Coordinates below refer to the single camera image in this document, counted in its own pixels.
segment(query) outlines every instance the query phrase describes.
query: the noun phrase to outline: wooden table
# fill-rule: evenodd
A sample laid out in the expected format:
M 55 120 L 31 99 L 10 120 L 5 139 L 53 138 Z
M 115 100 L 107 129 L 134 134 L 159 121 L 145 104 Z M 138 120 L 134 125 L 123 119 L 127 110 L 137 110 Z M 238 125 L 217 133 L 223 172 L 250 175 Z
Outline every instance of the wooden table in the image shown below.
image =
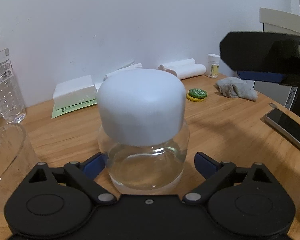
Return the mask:
M 183 177 L 172 193 L 180 196 L 198 186 L 204 178 L 194 168 L 194 154 L 202 151 L 217 161 L 231 161 L 240 167 L 263 162 L 292 197 L 297 213 L 289 236 L 300 240 L 300 151 L 261 118 L 273 100 L 259 94 L 257 102 L 223 97 L 213 87 L 216 79 L 205 76 L 183 81 L 187 90 L 203 88 L 208 97 L 201 103 L 186 102 L 190 141 Z M 300 118 L 277 104 L 300 124 Z M 99 151 L 97 130 L 101 124 L 98 107 L 90 106 L 51 119 L 53 101 L 27 109 L 22 124 L 29 133 L 39 158 L 51 167 L 73 160 L 84 161 Z M 116 196 L 119 193 L 104 170 L 95 180 Z M 10 235 L 0 214 L 0 240 Z

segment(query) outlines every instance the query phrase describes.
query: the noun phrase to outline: green round object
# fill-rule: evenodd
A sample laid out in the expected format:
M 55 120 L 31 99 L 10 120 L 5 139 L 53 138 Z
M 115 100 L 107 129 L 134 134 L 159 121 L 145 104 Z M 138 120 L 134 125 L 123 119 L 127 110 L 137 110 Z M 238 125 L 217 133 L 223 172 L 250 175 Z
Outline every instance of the green round object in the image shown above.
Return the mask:
M 193 98 L 206 98 L 208 93 L 200 88 L 192 88 L 189 90 L 189 95 Z

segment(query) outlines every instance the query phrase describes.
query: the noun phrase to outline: smartphone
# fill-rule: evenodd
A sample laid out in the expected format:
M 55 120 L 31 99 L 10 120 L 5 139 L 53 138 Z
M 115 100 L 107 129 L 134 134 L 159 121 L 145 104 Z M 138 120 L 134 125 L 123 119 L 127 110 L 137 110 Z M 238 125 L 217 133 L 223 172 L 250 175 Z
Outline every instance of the smartphone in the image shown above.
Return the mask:
M 264 120 L 300 150 L 300 125 L 298 123 L 278 108 L 266 114 Z

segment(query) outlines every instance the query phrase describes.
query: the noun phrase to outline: plastic water bottle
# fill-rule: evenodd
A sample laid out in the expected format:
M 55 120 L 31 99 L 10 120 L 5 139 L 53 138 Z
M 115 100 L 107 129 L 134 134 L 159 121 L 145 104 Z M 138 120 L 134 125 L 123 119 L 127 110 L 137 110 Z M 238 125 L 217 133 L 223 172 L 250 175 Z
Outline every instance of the plastic water bottle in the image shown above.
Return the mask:
M 9 55 L 9 49 L 0 39 L 0 112 L 7 123 L 19 123 L 26 116 L 25 104 L 13 75 Z

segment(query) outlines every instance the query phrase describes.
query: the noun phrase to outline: crumpled towel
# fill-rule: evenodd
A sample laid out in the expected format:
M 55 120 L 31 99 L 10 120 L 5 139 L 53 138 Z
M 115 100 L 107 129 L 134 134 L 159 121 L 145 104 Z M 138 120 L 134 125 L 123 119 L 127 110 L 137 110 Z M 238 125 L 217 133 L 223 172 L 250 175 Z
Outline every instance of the crumpled towel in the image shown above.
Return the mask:
M 258 98 L 253 87 L 237 77 L 220 79 L 216 82 L 216 85 L 220 93 L 228 98 L 245 98 L 254 102 Z

